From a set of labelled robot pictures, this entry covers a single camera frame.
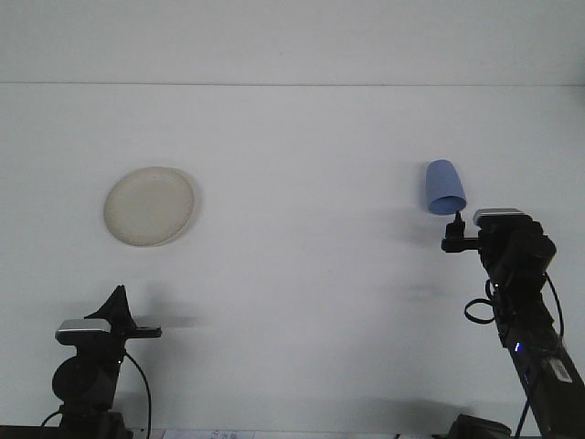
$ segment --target black cable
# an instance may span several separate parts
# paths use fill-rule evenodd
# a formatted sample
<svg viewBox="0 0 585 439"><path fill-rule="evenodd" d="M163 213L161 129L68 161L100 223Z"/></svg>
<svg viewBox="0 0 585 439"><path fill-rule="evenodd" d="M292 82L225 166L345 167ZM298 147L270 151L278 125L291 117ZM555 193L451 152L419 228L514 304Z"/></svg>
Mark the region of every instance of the black cable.
<svg viewBox="0 0 585 439"><path fill-rule="evenodd" d="M548 284L550 285L550 290L552 291L553 296L555 297L555 303L557 304L557 312L558 312L558 337L560 338L560 348L562 348L562 339L565 336L565 320L563 319L563 311L560 306L560 301L558 299L557 289L555 285L550 280L548 273L545 272L545 277L547 279ZM530 386L530 390L528 391L528 396L526 397L526 404L524 404L524 410L522 411L522 415L520 416L520 421L518 422L518 426L516 428L516 434L514 435L514 439L518 439L520 437L520 432L522 431L522 427L524 426L524 421L527 418L528 408L530 407L530 399L532 397L532 391L537 386L538 377L532 382Z"/></svg>
<svg viewBox="0 0 585 439"><path fill-rule="evenodd" d="M152 395L150 393L150 386L148 385L148 380L146 379L146 375L144 375L142 368L138 365L136 360L133 359L132 356L128 352L124 352L124 355L126 357L128 357L128 359L133 363L134 366L136 366L136 368L140 372L140 375L143 377L144 385L146 386L146 398L148 398L148 428L146 430L146 439L150 439L150 432L151 432L152 420L153 420L153 398L152 398Z"/></svg>
<svg viewBox="0 0 585 439"><path fill-rule="evenodd" d="M514 434L514 439L518 439L520 437L520 432L522 432L522 427L524 426L524 421L527 418L528 414L528 407L530 407L530 398L526 398L526 404L524 404L524 410L522 410L522 416L520 416L520 421L518 421L518 426L516 428L516 434Z"/></svg>
<svg viewBox="0 0 585 439"><path fill-rule="evenodd" d="M38 439L43 439L43 437L45 437L45 426L51 419L53 419L58 414L61 414L61 410L57 410L56 412L53 412L52 414L45 418L45 421L43 421L40 425L40 434L38 435Z"/></svg>
<svg viewBox="0 0 585 439"><path fill-rule="evenodd" d="M555 296L555 303L557 304L557 312L558 312L558 336L560 337L561 344L562 344L562 339L565 336L565 320L563 319L563 310L560 307L560 301L558 299L557 289L555 288L555 285L553 285L552 281L550 280L550 277L548 276L548 273L546 273L546 272L545 272L545 277L547 278L547 282L550 285L550 289L552 291L552 294Z"/></svg>

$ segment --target paper plate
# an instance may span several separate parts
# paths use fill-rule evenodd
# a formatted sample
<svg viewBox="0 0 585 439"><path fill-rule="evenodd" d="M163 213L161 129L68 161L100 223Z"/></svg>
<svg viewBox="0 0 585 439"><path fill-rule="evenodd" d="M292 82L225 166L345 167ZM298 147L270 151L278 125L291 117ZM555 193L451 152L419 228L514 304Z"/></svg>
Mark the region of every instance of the paper plate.
<svg viewBox="0 0 585 439"><path fill-rule="evenodd" d="M128 174L112 188L103 217L118 240L145 247L176 237L189 222L194 207L193 188L178 170L146 167Z"/></svg>

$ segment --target blue cup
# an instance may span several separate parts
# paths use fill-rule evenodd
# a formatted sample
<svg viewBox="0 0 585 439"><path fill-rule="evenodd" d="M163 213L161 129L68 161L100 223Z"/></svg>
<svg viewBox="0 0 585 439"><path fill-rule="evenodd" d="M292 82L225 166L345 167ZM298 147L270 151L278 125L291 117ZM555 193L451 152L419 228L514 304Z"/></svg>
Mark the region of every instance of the blue cup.
<svg viewBox="0 0 585 439"><path fill-rule="evenodd" d="M449 160L435 160L427 167L427 207L436 215L452 215L467 205L461 179Z"/></svg>

